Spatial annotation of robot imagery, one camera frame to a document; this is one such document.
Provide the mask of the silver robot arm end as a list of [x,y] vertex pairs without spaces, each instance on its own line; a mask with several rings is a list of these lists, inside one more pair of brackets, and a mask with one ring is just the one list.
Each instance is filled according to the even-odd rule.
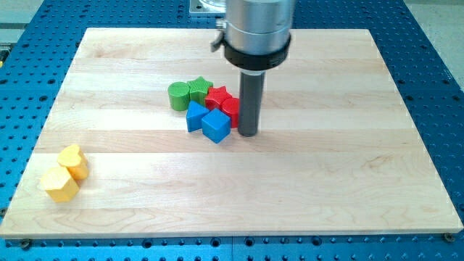
[[295,4],[295,0],[227,0],[211,51],[223,47],[224,57],[249,75],[279,66],[289,52]]

